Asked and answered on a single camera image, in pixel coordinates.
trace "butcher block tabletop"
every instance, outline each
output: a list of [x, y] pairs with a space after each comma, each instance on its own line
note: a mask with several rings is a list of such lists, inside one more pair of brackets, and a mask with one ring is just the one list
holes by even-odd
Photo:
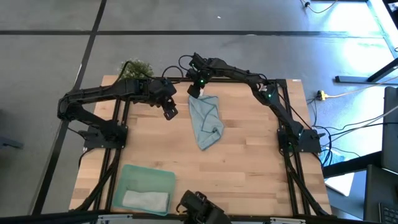
[[[104, 76], [102, 85], [111, 85], [117, 76]], [[122, 150], [115, 190], [125, 164], [175, 173], [175, 192], [169, 213], [175, 213], [186, 190], [204, 193], [228, 215], [292, 215], [286, 169], [279, 154], [278, 120], [261, 105], [242, 83], [208, 83], [204, 95], [218, 96], [220, 118], [225, 126], [221, 139], [205, 151], [197, 146], [188, 109], [190, 82], [175, 84], [173, 96], [178, 115], [167, 121], [162, 108], [131, 104], [126, 147]], [[302, 82], [287, 80], [290, 104], [310, 123]], [[121, 105], [119, 120], [124, 106]], [[95, 112], [111, 119], [114, 101], [97, 103]], [[300, 153], [305, 183], [322, 208], [331, 212], [319, 161]], [[104, 149], [94, 149], [81, 160], [70, 209], [78, 207], [93, 190], [100, 176]], [[303, 213], [300, 191], [298, 210]], [[104, 208], [108, 184], [100, 208]], [[128, 212], [111, 208], [113, 212]]]

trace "black bracket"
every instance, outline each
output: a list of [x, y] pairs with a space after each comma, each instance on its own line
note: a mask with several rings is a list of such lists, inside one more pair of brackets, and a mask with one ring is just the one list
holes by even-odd
[[288, 135], [284, 129], [277, 130], [279, 146], [288, 152], [315, 152], [321, 151], [319, 136], [316, 130], [304, 129], [297, 147], [289, 142]]
[[84, 138], [84, 147], [88, 149], [94, 148], [107, 148], [107, 149], [123, 149], [126, 145], [127, 131], [129, 127], [126, 125], [118, 126], [119, 136], [115, 140], [107, 140], [101, 133], [101, 131], [92, 126], [88, 127], [87, 131], [79, 131]]

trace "green plant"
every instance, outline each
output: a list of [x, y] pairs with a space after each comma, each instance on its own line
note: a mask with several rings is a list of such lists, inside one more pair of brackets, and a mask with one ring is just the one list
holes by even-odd
[[[123, 69], [123, 66], [126, 62], [123, 62], [119, 71]], [[131, 63], [128, 63], [126, 69], [124, 69], [121, 79], [125, 78], [147, 78], [154, 76], [154, 71], [152, 70], [152, 66], [143, 62], [142, 60], [131, 60]]]

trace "blue towel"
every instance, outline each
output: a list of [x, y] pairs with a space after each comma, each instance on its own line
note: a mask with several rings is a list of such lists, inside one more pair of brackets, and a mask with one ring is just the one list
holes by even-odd
[[192, 127], [201, 150], [206, 150], [223, 135], [224, 125], [218, 116], [218, 97], [189, 96], [189, 112]]

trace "plastic container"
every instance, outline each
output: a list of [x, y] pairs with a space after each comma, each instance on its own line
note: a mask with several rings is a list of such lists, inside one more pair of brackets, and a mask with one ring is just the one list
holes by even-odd
[[[165, 216], [168, 214], [170, 204], [173, 199], [175, 188], [175, 174], [173, 172], [139, 167], [133, 165], [124, 165], [122, 174], [118, 183], [118, 189], [114, 195], [112, 206], [117, 208], [140, 210], [147, 213]], [[153, 212], [141, 208], [132, 208], [123, 206], [123, 197], [127, 190], [135, 192], [166, 192], [169, 194], [167, 202], [167, 211], [165, 213]]]

